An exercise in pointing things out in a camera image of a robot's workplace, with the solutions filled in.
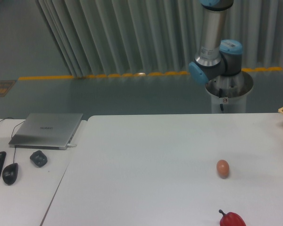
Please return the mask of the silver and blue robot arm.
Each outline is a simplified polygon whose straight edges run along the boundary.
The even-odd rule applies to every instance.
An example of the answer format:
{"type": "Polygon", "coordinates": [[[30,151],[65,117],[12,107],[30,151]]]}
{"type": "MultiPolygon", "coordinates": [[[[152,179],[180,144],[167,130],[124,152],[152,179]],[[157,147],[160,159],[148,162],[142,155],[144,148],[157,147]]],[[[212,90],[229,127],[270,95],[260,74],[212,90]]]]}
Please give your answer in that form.
{"type": "Polygon", "coordinates": [[[200,47],[189,63],[189,72],[199,84],[207,84],[219,75],[235,76],[241,72],[242,45],[235,40],[222,40],[227,10],[232,0],[201,0],[203,24],[200,47]]]}

